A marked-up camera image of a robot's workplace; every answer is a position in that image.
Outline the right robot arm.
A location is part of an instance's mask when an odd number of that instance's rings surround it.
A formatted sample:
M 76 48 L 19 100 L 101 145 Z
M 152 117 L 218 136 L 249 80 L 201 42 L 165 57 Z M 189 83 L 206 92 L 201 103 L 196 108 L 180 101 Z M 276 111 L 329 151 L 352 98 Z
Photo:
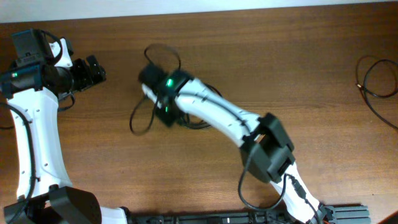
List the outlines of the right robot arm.
M 322 223 L 323 210 L 301 179 L 294 144 L 279 119 L 271 113 L 260 116 L 230 103 L 199 79 L 181 69 L 166 73 L 150 63 L 138 77 L 154 111 L 170 125 L 185 115 L 194 115 L 228 137 L 239 148 L 243 171 L 238 195 L 248 208 L 267 212 L 284 202 L 289 215 L 301 223 Z M 279 194 L 268 207 L 258 207 L 243 196 L 247 174 L 271 184 Z

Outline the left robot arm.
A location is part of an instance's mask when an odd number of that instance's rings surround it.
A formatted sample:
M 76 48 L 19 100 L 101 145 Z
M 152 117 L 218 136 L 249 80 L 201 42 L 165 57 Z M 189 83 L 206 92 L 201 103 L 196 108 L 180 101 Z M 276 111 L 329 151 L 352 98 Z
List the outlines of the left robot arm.
M 17 58 L 1 74 L 1 95 L 14 121 L 19 183 L 6 223 L 132 223 L 127 208 L 102 207 L 74 188 L 58 135 L 59 103 L 105 81 L 104 68 L 92 55 L 72 60 L 69 41 L 46 30 L 17 32 L 12 41 Z

